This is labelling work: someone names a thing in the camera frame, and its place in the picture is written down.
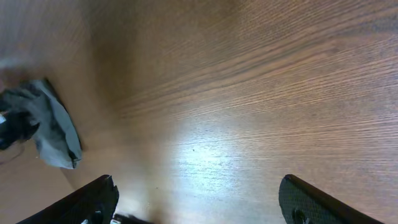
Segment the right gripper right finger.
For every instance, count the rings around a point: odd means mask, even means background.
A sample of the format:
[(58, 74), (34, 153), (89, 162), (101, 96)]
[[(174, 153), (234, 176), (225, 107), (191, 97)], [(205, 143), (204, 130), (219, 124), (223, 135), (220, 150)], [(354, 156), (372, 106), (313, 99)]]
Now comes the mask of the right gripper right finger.
[(292, 174), (280, 183), (279, 205), (288, 224), (382, 224)]

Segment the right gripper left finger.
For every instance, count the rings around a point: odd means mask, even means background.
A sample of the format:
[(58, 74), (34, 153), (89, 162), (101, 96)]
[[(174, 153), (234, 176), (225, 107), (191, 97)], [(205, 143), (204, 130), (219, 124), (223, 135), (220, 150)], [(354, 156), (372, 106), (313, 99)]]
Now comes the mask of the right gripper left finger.
[(110, 223), (119, 191), (110, 175), (102, 175), (18, 224)]

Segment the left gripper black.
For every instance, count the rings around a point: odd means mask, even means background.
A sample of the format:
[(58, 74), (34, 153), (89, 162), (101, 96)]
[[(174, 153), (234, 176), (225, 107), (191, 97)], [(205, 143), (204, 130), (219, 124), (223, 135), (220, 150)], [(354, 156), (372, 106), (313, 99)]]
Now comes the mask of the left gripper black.
[(1, 150), (5, 151), (16, 141), (29, 140), (40, 124), (30, 122), (28, 112), (5, 112), (1, 114)]

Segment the grey shorts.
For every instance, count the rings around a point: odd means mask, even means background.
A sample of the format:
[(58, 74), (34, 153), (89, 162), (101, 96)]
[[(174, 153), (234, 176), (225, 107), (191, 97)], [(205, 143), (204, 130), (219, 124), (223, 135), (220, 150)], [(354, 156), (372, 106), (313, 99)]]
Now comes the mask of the grey shorts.
[(28, 112), (40, 126), (33, 139), (39, 157), (48, 165), (76, 169), (82, 160), (78, 133), (62, 101), (47, 79), (29, 80), (1, 93), (1, 114)]

